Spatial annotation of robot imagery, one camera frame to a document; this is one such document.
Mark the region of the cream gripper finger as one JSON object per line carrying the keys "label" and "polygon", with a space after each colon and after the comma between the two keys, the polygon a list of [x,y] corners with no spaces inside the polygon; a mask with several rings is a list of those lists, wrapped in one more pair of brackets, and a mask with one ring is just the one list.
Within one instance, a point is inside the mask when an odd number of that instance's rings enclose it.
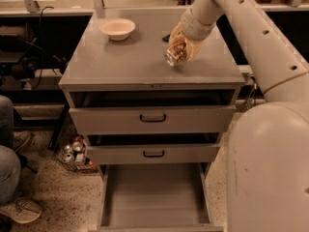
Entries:
{"label": "cream gripper finger", "polygon": [[180,24],[178,24],[171,32],[168,43],[170,45],[177,45],[179,42],[179,39],[182,36],[182,28]]}
{"label": "cream gripper finger", "polygon": [[184,43],[184,61],[190,62],[200,51],[202,41],[186,40]]}

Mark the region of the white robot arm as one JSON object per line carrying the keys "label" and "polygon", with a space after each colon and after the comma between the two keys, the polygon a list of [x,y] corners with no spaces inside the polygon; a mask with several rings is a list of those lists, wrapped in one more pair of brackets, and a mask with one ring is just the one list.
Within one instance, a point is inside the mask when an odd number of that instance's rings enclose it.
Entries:
{"label": "white robot arm", "polygon": [[229,232],[309,232],[308,64],[254,0],[195,0],[173,30],[182,59],[226,15],[265,103],[244,112],[229,137]]}

